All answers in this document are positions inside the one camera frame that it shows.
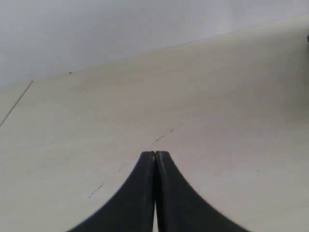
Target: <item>white wall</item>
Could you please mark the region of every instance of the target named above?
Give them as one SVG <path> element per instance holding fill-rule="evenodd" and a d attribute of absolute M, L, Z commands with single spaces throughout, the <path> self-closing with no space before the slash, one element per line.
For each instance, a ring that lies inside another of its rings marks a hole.
<path fill-rule="evenodd" d="M 309 13 L 309 0 L 0 0 L 0 4 L 0 86 Z"/>

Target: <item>white floor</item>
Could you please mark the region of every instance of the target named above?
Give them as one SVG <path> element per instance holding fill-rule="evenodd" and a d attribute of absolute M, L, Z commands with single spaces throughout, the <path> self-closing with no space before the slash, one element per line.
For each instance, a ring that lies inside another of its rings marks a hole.
<path fill-rule="evenodd" d="M 0 231 L 69 229 L 153 149 L 249 230 L 306 231 L 308 29 L 303 16 L 34 82 L 0 127 Z"/>

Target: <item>tile grout line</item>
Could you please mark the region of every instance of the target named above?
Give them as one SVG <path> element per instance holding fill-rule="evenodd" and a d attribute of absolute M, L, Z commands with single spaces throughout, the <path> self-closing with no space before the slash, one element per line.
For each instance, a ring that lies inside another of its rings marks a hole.
<path fill-rule="evenodd" d="M 19 96 L 19 98 L 16 100 L 16 102 L 14 103 L 14 105 L 11 107 L 10 111 L 7 113 L 7 115 L 4 117 L 4 119 L 1 121 L 0 123 L 0 127 L 3 125 L 3 123 L 5 122 L 5 120 L 10 116 L 11 112 L 13 111 L 13 109 L 17 106 L 17 104 L 19 103 L 19 101 L 23 98 L 24 94 L 28 91 L 28 89 L 30 88 L 30 86 L 32 85 L 33 81 L 30 81 L 29 85 L 27 86 L 27 88 L 24 90 L 24 92 Z"/>

